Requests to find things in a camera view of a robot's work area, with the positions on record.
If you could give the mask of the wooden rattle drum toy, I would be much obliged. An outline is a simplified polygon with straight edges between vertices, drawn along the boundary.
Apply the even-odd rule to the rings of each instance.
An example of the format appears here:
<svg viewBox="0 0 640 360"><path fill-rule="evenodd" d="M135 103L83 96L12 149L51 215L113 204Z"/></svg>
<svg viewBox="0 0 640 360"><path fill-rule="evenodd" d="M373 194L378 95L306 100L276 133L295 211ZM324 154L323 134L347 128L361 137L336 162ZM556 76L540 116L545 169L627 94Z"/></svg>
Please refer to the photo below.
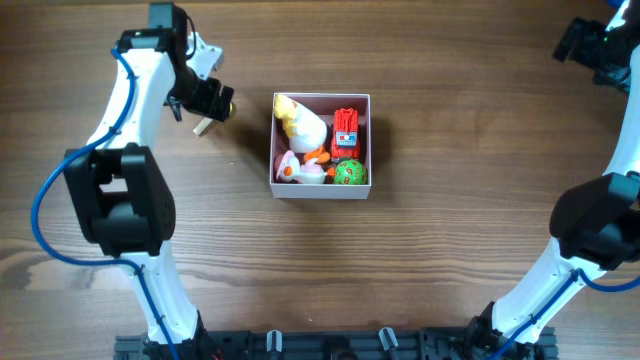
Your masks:
<svg viewBox="0 0 640 360"><path fill-rule="evenodd" d="M236 105L231 102L229 107L228 119L231 119L235 115ZM198 125L193 129L193 133L197 136L203 136L211 127L221 123L221 120L214 120L210 118L203 118Z"/></svg>

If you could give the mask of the pink plush chick toy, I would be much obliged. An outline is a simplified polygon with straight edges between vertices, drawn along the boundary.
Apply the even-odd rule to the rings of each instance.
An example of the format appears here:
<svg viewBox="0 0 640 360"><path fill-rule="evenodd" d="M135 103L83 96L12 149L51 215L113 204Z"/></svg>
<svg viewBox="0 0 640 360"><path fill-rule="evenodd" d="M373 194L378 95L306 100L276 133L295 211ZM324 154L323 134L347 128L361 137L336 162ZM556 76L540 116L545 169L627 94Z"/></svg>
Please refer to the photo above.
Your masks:
<svg viewBox="0 0 640 360"><path fill-rule="evenodd" d="M325 169L320 163L324 158L324 155L313 157L302 164L295 153L289 150L283 155L277 156L274 161L275 180L283 183L297 182L306 185L323 184L327 177L335 176L333 168Z"/></svg>

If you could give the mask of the white plush duck toy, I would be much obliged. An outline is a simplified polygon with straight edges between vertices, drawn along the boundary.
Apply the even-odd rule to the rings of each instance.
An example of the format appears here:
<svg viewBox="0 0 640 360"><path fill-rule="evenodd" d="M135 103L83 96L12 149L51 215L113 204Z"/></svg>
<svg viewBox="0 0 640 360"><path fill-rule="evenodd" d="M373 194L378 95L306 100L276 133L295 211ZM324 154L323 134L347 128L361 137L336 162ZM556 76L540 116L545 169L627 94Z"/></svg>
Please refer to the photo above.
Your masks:
<svg viewBox="0 0 640 360"><path fill-rule="evenodd" d="M281 121L294 153L303 154L304 161L315 159L318 164L330 161L331 156L325 148L328 128L318 115L282 94L275 97L273 112Z"/></svg>

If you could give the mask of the red toy fire truck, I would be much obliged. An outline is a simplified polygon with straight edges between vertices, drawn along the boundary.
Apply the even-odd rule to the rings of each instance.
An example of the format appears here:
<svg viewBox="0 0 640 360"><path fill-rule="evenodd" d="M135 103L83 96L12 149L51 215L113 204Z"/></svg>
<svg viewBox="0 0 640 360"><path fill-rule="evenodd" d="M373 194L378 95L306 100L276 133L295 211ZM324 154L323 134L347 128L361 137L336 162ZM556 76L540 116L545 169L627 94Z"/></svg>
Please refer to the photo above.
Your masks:
<svg viewBox="0 0 640 360"><path fill-rule="evenodd" d="M340 108L334 112L331 140L331 160L334 163L360 158L358 116L354 108Z"/></svg>

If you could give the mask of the green patterned ball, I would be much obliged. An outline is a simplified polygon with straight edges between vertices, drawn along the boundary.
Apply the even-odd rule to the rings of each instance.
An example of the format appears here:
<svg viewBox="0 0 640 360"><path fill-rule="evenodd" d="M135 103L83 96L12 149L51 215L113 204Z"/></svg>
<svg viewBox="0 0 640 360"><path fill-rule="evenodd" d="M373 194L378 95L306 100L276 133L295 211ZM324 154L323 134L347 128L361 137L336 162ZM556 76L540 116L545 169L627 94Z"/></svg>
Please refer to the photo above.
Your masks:
<svg viewBox="0 0 640 360"><path fill-rule="evenodd" d="M365 185L368 182L368 171L358 160L344 160L334 168L333 179L339 185Z"/></svg>

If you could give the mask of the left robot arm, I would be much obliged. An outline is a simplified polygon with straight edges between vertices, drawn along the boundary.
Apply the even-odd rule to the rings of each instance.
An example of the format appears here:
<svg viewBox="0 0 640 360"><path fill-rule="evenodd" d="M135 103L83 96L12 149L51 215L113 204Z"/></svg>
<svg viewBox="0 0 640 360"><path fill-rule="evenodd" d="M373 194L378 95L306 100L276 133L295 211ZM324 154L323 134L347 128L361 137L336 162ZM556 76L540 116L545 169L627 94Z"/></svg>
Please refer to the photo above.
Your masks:
<svg viewBox="0 0 640 360"><path fill-rule="evenodd" d="M220 359L190 301L172 256L172 193L152 147L163 108L223 122L234 90L209 73L220 49L204 43L186 11L153 3L143 29L126 30L113 55L118 75L106 112L83 149L65 154L64 178L84 238L104 265L130 278L147 321L142 353L150 359Z"/></svg>

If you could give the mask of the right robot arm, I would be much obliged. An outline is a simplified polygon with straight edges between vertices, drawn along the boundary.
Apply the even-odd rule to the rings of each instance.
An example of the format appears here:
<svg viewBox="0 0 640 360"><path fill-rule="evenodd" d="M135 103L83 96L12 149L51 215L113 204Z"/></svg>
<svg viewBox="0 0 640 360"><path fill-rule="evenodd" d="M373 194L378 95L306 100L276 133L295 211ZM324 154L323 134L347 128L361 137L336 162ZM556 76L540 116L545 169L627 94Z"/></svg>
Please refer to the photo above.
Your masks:
<svg viewBox="0 0 640 360"><path fill-rule="evenodd" d="M550 241L522 280L467 326L466 356L491 359L541 355L545 325L582 288L618 293L638 280L602 285L598 278L639 259L639 4L622 2L608 24L574 19L553 56L594 72L596 85L628 96L620 135L602 176L571 188L550 218Z"/></svg>

